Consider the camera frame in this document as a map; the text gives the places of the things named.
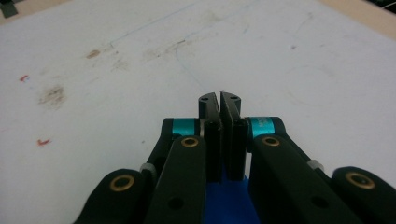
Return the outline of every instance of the screw hole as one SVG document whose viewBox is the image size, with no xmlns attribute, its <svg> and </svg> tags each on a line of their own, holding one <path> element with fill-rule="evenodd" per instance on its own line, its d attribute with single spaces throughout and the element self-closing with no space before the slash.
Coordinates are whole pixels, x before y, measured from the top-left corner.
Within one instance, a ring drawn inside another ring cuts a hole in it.
<svg viewBox="0 0 396 224">
<path fill-rule="evenodd" d="M 184 206 L 184 202 L 181 198 L 175 197 L 169 200 L 168 206 L 172 210 L 179 210 Z"/>
<path fill-rule="evenodd" d="M 359 187 L 361 189 L 373 189 L 375 188 L 375 182 L 370 179 L 369 177 L 355 173 L 355 172 L 349 172 L 346 174 L 346 179 L 356 187 Z"/>
<path fill-rule="evenodd" d="M 133 184 L 134 184 L 133 176 L 119 175 L 111 181 L 110 188 L 113 191 L 121 192 L 129 189 Z"/>
<path fill-rule="evenodd" d="M 311 203 L 319 208 L 328 208 L 329 203 L 322 197 L 314 196 L 311 198 Z"/>
</svg>

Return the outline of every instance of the white tabletop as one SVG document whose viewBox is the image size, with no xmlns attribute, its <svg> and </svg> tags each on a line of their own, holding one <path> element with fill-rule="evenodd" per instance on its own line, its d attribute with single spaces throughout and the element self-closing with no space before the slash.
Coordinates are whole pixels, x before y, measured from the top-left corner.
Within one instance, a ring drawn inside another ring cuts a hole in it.
<svg viewBox="0 0 396 224">
<path fill-rule="evenodd" d="M 0 55 L 1 223 L 73 222 L 212 91 L 396 186 L 396 42 L 315 0 L 70 1 L 0 26 Z"/>
</svg>

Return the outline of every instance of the stain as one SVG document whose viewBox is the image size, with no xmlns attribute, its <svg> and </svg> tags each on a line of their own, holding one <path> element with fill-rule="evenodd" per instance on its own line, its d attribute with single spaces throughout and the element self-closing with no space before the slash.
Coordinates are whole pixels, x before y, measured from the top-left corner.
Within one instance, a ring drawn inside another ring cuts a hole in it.
<svg viewBox="0 0 396 224">
<path fill-rule="evenodd" d="M 168 45 L 166 47 L 160 47 L 157 49 L 148 49 L 143 53 L 143 58 L 145 62 L 151 61 L 156 58 L 160 58 L 163 55 L 176 53 L 177 48 L 183 45 L 190 45 L 192 41 L 186 41 L 185 39 L 176 42 L 175 44 Z"/>
<path fill-rule="evenodd" d="M 128 71 L 129 64 L 128 62 L 123 61 L 122 59 L 118 59 L 114 64 L 113 64 L 113 69 L 114 70 L 124 70 Z"/>
<path fill-rule="evenodd" d="M 55 86 L 43 91 L 39 103 L 51 109 L 58 109 L 65 99 L 64 87 Z"/>
<path fill-rule="evenodd" d="M 87 59 L 94 58 L 100 54 L 100 50 L 94 49 L 93 51 L 90 52 L 90 54 L 87 55 Z"/>
<path fill-rule="evenodd" d="M 49 139 L 47 139 L 46 141 L 41 141 L 41 139 L 37 140 L 37 145 L 40 147 L 43 147 L 44 145 L 48 144 L 50 142 Z"/>
<path fill-rule="evenodd" d="M 25 79 L 29 79 L 28 75 L 24 75 L 23 77 L 20 78 L 21 82 L 25 82 Z"/>
</svg>

